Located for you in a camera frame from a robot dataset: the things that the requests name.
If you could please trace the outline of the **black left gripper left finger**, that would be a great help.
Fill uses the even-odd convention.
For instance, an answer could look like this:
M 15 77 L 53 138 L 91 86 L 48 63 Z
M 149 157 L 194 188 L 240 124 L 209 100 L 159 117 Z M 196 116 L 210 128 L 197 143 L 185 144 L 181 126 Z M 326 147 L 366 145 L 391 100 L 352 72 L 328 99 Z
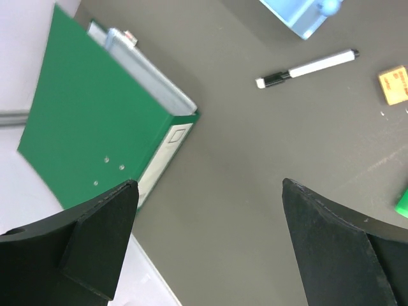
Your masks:
M 1 235 L 1 305 L 107 305 L 139 199 L 128 180 L 99 196 Z

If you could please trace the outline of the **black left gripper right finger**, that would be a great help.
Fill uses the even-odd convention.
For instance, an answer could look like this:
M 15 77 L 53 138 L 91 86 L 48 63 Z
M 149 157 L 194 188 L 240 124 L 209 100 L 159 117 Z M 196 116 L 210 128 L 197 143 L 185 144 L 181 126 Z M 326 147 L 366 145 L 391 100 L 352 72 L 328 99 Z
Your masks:
M 282 202 L 309 305 L 407 305 L 407 230 L 286 178 Z

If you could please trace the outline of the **small tan eraser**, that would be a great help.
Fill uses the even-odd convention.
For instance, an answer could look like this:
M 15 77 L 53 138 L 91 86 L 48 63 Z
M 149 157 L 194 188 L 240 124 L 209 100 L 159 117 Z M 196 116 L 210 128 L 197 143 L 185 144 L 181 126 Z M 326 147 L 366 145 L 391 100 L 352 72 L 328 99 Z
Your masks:
M 390 106 L 407 101 L 407 69 L 398 66 L 378 75 L 386 103 Z

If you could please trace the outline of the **black capped whiteboard marker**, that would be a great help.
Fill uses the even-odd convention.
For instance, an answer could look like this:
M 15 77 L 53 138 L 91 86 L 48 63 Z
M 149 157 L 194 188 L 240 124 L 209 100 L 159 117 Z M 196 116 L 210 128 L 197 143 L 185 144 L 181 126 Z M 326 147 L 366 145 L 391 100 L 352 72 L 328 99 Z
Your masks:
M 286 71 L 279 71 L 268 76 L 256 79 L 256 86 L 259 89 L 265 89 L 274 85 L 284 83 L 288 79 L 301 77 L 316 71 L 354 61 L 360 56 L 357 49 L 347 49 L 336 54 L 328 55 L 320 59 L 302 64 L 300 66 L 289 68 Z

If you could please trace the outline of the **light blue end drawer bin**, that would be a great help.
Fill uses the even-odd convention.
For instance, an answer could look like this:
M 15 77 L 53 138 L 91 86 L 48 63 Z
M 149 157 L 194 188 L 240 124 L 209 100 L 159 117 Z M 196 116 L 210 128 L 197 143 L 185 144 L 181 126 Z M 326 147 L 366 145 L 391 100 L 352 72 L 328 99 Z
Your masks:
M 303 40 L 309 39 L 322 23 L 335 15 L 342 0 L 261 0 L 287 28 Z

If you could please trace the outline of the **green capped black highlighter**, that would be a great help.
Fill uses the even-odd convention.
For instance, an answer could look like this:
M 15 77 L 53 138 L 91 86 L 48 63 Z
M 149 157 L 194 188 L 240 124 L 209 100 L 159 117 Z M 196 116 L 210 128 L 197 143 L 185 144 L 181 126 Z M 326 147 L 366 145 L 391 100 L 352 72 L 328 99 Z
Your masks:
M 395 207 L 395 212 L 404 216 L 405 218 L 408 218 L 408 190 L 406 190 L 399 199 Z

